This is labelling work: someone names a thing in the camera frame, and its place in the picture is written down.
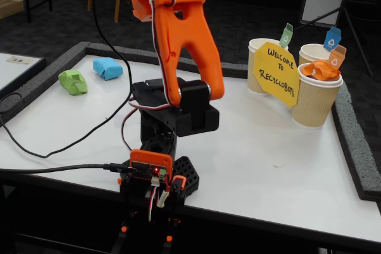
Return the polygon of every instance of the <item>crumpled orange wrapper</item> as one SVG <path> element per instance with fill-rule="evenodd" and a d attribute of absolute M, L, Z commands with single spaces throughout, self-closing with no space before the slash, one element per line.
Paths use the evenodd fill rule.
<path fill-rule="evenodd" d="M 328 81 L 337 78 L 341 72 L 338 68 L 330 65 L 325 59 L 322 59 L 306 65 L 302 70 L 302 74 L 312 76 L 317 80 Z"/>

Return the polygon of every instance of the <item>kraft paper cup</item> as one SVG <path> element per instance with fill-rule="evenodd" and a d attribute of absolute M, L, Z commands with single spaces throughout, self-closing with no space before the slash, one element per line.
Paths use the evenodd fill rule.
<path fill-rule="evenodd" d="M 320 59 L 329 59 L 330 52 L 322 44 L 306 44 L 299 51 L 299 65 Z"/>
<path fill-rule="evenodd" d="M 255 52 L 263 46 L 263 44 L 270 42 L 279 45 L 278 40 L 273 39 L 267 39 L 267 38 L 258 38 L 250 40 L 249 42 L 249 63 L 248 63 L 248 89 L 255 93 L 256 95 L 270 95 L 269 93 L 265 92 L 262 87 L 260 86 L 259 82 L 254 76 L 253 69 L 254 69 L 254 55 Z"/>
<path fill-rule="evenodd" d="M 292 120 L 308 128 L 323 126 L 343 83 L 342 80 L 336 86 L 323 86 L 301 77 L 298 103 L 291 112 Z"/>
<path fill-rule="evenodd" d="M 337 86 L 338 84 L 340 84 L 342 81 L 343 81 L 343 78 L 341 76 L 341 74 L 339 75 L 339 77 L 333 79 L 333 80 L 328 80 L 328 81 L 322 81 L 322 80 L 316 80 L 316 79 L 312 79 L 310 77 L 307 77 L 305 75 L 302 74 L 302 70 L 303 68 L 306 66 L 306 65 L 309 65 L 310 63 L 306 63 L 306 64 L 301 64 L 299 67 L 298 67 L 298 71 L 299 71 L 299 76 L 300 78 L 304 79 L 305 81 L 308 81 L 310 83 L 315 83 L 317 85 L 321 85 L 321 86 Z"/>

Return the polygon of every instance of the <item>gray foam border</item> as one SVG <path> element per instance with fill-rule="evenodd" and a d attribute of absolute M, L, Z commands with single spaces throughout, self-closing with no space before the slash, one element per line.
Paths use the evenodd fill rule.
<path fill-rule="evenodd" d="M 115 48 L 128 61 L 158 65 L 157 56 L 154 52 L 123 47 Z M 78 43 L 16 90 L 16 92 L 21 93 L 23 96 L 23 102 L 13 111 L 4 114 L 3 120 L 7 122 L 16 116 L 52 86 L 58 80 L 60 73 L 71 69 L 86 55 L 115 58 L 115 53 L 107 45 L 90 42 Z M 198 73 L 195 62 L 188 58 L 180 58 L 178 68 Z M 223 62 L 222 68 L 224 76 L 247 78 L 247 65 Z M 13 96 L 6 99 L 3 102 L 3 106 L 8 109 L 17 103 L 18 97 Z M 348 92 L 346 84 L 343 84 L 334 108 L 332 108 L 339 140 L 360 199 L 381 200 L 381 175 L 378 173 L 373 154 L 364 133 L 357 123 L 356 114 L 351 103 L 351 95 Z"/>
<path fill-rule="evenodd" d="M 363 200 L 381 201 L 381 175 L 363 130 L 357 122 L 351 94 L 345 83 L 340 88 L 332 111 L 358 196 Z"/>

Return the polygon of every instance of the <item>black carpet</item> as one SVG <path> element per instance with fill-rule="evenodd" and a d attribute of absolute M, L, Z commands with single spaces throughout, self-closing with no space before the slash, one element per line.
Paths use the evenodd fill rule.
<path fill-rule="evenodd" d="M 31 0 L 31 4 L 40 0 Z M 98 0 L 99 23 L 114 45 L 154 51 L 150 23 L 140 23 L 132 9 L 121 0 L 120 21 L 114 22 L 115 0 Z M 299 10 L 261 7 L 227 1 L 208 0 L 205 16 L 216 40 L 221 60 L 247 64 L 248 42 L 256 37 L 278 39 L 287 22 L 297 27 Z M 380 23 L 354 19 L 361 41 L 376 79 L 381 79 L 378 59 Z M 352 95 L 357 120 L 373 151 L 381 172 L 381 83 L 372 80 L 364 67 L 354 38 L 343 19 L 341 45 L 348 48 L 341 68 L 343 78 Z M 102 42 L 92 12 L 87 10 L 87 0 L 53 0 L 53 12 L 48 5 L 32 11 L 32 23 L 20 13 L 0 21 L 0 51 L 45 57 L 48 64 L 80 41 Z M 323 43 L 327 29 L 305 27 L 294 33 L 290 51 L 298 59 L 298 51 L 306 43 Z"/>

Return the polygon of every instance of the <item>table surface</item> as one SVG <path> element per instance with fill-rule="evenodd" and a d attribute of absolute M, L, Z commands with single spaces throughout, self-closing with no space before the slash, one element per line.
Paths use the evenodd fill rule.
<path fill-rule="evenodd" d="M 18 55 L 0 53 L 0 90 L 3 87 L 10 84 L 15 79 L 17 79 L 19 76 L 21 76 L 23 73 L 32 68 L 38 61 L 41 60 L 40 58 L 20 56 L 22 58 L 32 59 L 33 61 L 30 64 L 18 64 L 15 62 L 7 62 L 7 60 L 10 59 L 12 56 Z"/>
<path fill-rule="evenodd" d="M 66 146 L 110 116 L 129 92 L 124 74 L 104 81 L 87 55 L 75 67 L 89 92 L 71 96 L 59 82 L 8 122 L 14 137 L 40 154 Z M 130 62 L 133 81 L 161 77 L 157 66 Z M 178 71 L 185 80 L 199 75 Z M 339 143 L 332 115 L 323 128 L 309 130 L 291 121 L 291 109 L 272 96 L 248 92 L 246 80 L 225 78 L 225 96 L 212 105 L 220 127 L 212 133 L 179 138 L 176 157 L 190 157 L 199 189 L 186 205 L 310 230 L 381 242 L 376 203 L 358 198 Z M 0 168 L 51 168 L 76 164 L 122 163 L 129 151 L 120 136 L 125 106 L 86 140 L 48 159 L 20 150 L 0 129 Z M 140 148 L 140 116 L 126 123 L 125 138 Z M 43 174 L 61 181 L 119 191 L 119 174 L 73 170 Z"/>

